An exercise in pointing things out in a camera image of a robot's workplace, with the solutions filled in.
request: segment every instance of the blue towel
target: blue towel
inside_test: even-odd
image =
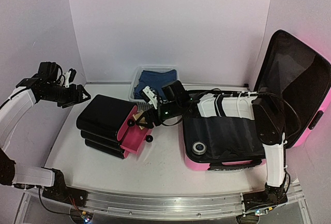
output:
[[[139,78],[138,85],[134,88],[134,98],[135,99],[143,99],[140,95],[140,91],[146,87],[149,86],[152,89],[156,89],[161,98],[163,100],[166,100],[166,96],[164,95],[162,91],[162,87],[165,86],[168,83],[174,82],[177,80],[177,71],[171,70],[168,72],[155,72],[155,71],[149,71],[149,70],[143,70],[141,73],[141,76]]]

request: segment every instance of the clear plastic bin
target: clear plastic bin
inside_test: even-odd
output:
[[[138,104],[138,109],[139,110],[148,110],[152,107],[152,105],[149,105],[142,99],[135,99],[134,98],[134,88],[138,85],[139,83],[139,78],[143,70],[148,70],[148,71],[155,71],[155,72],[167,72],[170,70],[176,70],[177,71],[177,79],[179,80],[179,73],[176,67],[174,66],[139,66],[136,68],[135,73],[134,73],[134,78],[131,82],[131,87],[129,91],[129,101],[136,102]]]

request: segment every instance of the white backdrop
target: white backdrop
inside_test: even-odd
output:
[[[331,61],[331,0],[271,0],[261,55],[251,77],[254,84],[272,34],[283,29]],[[331,106],[305,145],[288,150],[307,198],[313,223],[330,223]]]
[[[131,81],[175,65],[184,82],[241,85],[260,51],[270,0],[70,0],[88,81]]]

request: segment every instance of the suitcase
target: suitcase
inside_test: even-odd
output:
[[[279,30],[270,40],[254,91],[268,90],[285,99],[301,120],[300,131],[286,148],[303,144],[331,101],[331,65],[312,48]],[[298,129],[297,119],[285,107],[288,134]],[[193,170],[238,170],[261,164],[265,158],[252,120],[232,117],[183,120],[185,163]],[[202,142],[206,152],[193,152]]]

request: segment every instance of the suitcase lid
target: suitcase lid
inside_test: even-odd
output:
[[[298,114],[301,129],[288,139],[286,148],[292,147],[307,128],[314,128],[323,114],[319,108],[330,86],[329,61],[283,30],[273,34],[254,91],[267,87],[286,100]],[[284,106],[284,111],[289,136],[299,126],[293,111],[287,106]]]

